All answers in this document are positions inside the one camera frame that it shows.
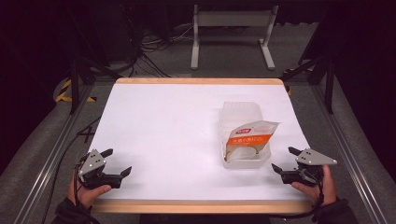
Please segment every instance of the cable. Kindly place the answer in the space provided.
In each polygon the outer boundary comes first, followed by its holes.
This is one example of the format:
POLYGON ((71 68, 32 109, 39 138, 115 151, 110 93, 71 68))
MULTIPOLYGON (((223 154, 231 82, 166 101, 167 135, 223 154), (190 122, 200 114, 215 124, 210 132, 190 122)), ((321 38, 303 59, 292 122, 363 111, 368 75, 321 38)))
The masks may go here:
POLYGON ((73 180, 73 186, 74 186, 73 189, 74 189, 76 207, 79 207, 79 199, 78 199, 78 193, 77 193, 78 167, 79 167, 79 164, 77 164, 76 167, 75 167, 74 180, 73 180))
POLYGON ((191 31, 193 26, 189 27, 188 29, 186 29, 185 31, 183 31, 183 33, 181 35, 174 35, 171 36, 169 38, 170 42, 166 42, 162 39, 155 39, 149 42, 143 42, 141 43, 140 47, 141 49, 148 49, 149 51, 144 51, 144 52, 154 52, 156 50, 165 50, 168 49, 169 47, 171 47, 173 44, 181 42, 185 39, 191 39, 192 38, 188 38, 187 36, 189 35, 189 32, 191 31), (152 44, 157 44, 156 48, 151 48, 151 47, 147 47, 147 45, 152 45, 152 44))
POLYGON ((58 161, 57 167, 56 167, 56 171, 55 171, 55 176, 53 177, 53 181, 52 181, 52 186, 51 186, 51 190, 49 192, 49 200, 47 201, 47 205, 46 205, 46 209, 44 211, 44 216, 43 219, 41 221, 42 224, 45 223, 46 219, 47 219, 47 213, 49 211, 50 208, 50 201, 52 200, 52 196, 53 196, 53 191, 55 190, 55 183, 56 183, 56 179, 58 178, 58 174, 59 174, 59 169, 61 167, 62 164, 62 160, 64 159, 64 155, 66 154, 66 152, 68 151, 68 149, 72 146, 72 144, 76 141, 76 139, 83 133, 85 132, 87 129, 89 129, 97 120, 99 120, 102 116, 100 116, 99 118, 95 119, 93 122, 91 122, 89 125, 87 125, 84 129, 80 130, 76 136, 70 141, 70 143, 67 145, 66 149, 64 150, 64 153, 62 154, 61 159, 58 161))
MULTIPOLYGON (((122 67, 119 67, 119 68, 115 68, 115 69, 111 69, 110 67, 107 67, 107 66, 106 66, 106 68, 108 70, 111 70, 112 72, 121 73, 121 72, 124 72, 124 71, 128 70, 132 66, 134 66, 134 62, 127 63, 126 65, 124 65, 122 67)), ((101 71, 94 71, 94 70, 91 70, 91 69, 90 69, 90 71, 93 72, 96 75, 99 75, 99 76, 106 76, 106 74, 101 72, 101 71)))
POLYGON ((155 67, 153 67, 151 64, 149 64, 147 61, 145 61, 144 59, 140 58, 140 60, 142 60, 143 62, 145 62, 150 68, 152 68, 154 71, 156 71, 159 75, 158 77, 163 77, 163 74, 161 74, 155 67))
POLYGON ((129 73, 129 76, 128 77, 132 77, 132 74, 134 73, 134 66, 132 65, 132 69, 131 69, 131 72, 129 73))
POLYGON ((142 69, 143 71, 145 71, 147 74, 153 75, 153 76, 155 76, 155 77, 161 77, 161 76, 158 76, 158 75, 155 75, 155 74, 152 74, 152 73, 146 71, 146 69, 142 68, 138 63, 136 63, 136 65, 137 65, 140 69, 142 69))
POLYGON ((143 53, 143 56, 145 56, 145 58, 148 59, 152 63, 152 65, 154 65, 154 67, 156 67, 158 71, 160 71, 161 74, 163 74, 165 77, 170 77, 169 75, 165 74, 165 72, 163 72, 145 53, 143 53))

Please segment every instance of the white tabletop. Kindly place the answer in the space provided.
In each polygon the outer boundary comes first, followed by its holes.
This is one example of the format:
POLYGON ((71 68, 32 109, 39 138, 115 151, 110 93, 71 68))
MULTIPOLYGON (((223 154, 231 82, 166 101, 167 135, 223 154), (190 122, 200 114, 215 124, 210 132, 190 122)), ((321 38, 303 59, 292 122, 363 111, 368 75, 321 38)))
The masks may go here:
POLYGON ((297 163, 288 147, 309 147, 281 81, 268 79, 268 85, 263 79, 141 80, 120 79, 114 85, 92 140, 91 149, 114 149, 106 158, 106 174, 132 166, 120 189, 97 201, 99 211, 153 212, 135 210, 136 203, 296 203, 300 209, 290 212, 297 213, 309 207, 305 195, 284 185, 271 166, 291 170, 297 163), (280 122, 270 140, 271 157, 262 168, 223 167, 219 111, 224 102, 255 102, 264 119, 280 122), (111 202, 130 204, 106 208, 111 202))

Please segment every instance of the dark background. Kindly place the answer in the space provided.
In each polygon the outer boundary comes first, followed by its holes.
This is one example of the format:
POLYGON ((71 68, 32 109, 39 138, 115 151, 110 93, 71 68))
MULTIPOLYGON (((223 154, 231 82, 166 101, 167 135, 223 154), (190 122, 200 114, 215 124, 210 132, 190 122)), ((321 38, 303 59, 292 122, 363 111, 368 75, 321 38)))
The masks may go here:
MULTIPOLYGON (((362 16, 349 27, 334 58, 335 74, 378 158, 395 180, 396 145, 393 90, 396 87, 395 7, 365 2, 362 16)), ((281 6, 276 22, 311 23, 324 6, 281 6)), ((192 6, 78 5, 48 0, 7 0, 0 6, 1 172, 21 144, 48 115, 53 91, 68 76, 71 62, 83 55, 103 65, 130 61, 139 50, 143 27, 168 38, 173 27, 191 22, 192 6), (125 15, 131 21, 125 21, 125 15)), ((332 27, 316 34, 310 53, 320 54, 332 27)))

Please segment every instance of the metal stand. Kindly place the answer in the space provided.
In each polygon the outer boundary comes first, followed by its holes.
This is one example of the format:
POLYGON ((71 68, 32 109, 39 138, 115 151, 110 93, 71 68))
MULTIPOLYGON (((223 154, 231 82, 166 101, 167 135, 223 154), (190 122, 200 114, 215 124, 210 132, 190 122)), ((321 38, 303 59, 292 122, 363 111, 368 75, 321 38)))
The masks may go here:
POLYGON ((326 90, 324 101, 326 108, 330 114, 332 114, 332 87, 334 83, 334 65, 332 64, 332 58, 330 57, 317 57, 294 70, 288 72, 285 76, 281 77, 282 81, 286 81, 291 77, 294 77, 308 68, 315 66, 312 73, 308 77, 309 85, 318 85, 319 82, 326 76, 326 90))
POLYGON ((84 85, 93 85, 95 81, 95 77, 93 76, 90 67, 94 67, 114 79, 122 77, 99 63, 83 57, 77 57, 71 64, 70 72, 70 79, 72 81, 72 108, 70 110, 70 114, 74 114, 80 103, 78 90, 79 80, 81 79, 84 85))
POLYGON ((259 39, 260 47, 268 69, 274 70, 275 65, 268 49, 268 41, 274 27, 276 13, 277 6, 267 11, 199 11, 198 6, 194 5, 191 69, 198 69, 199 26, 264 26, 266 27, 266 36, 259 39))

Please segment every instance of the wooden table edge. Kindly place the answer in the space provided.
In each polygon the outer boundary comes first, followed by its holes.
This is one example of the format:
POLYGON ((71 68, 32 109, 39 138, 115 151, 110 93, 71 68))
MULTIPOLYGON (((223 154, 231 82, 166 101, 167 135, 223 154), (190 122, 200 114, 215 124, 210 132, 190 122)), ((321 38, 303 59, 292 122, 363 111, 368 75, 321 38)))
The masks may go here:
POLYGON ((283 85, 279 78, 122 77, 116 84, 283 85))
POLYGON ((310 201, 152 201, 101 200, 92 206, 98 213, 135 214, 301 214, 312 209, 310 201))

